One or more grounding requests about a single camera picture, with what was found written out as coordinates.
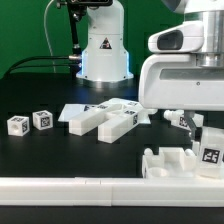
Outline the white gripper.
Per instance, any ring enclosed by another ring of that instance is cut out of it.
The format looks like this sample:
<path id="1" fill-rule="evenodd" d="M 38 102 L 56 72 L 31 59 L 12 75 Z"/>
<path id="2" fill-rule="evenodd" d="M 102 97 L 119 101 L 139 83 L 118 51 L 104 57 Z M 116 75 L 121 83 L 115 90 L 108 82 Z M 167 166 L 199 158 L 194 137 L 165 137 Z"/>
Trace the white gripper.
<path id="1" fill-rule="evenodd" d="M 138 100 L 147 109 L 185 110 L 194 140 L 194 111 L 224 111 L 224 69 L 199 67 L 192 54 L 152 55 L 141 69 Z"/>

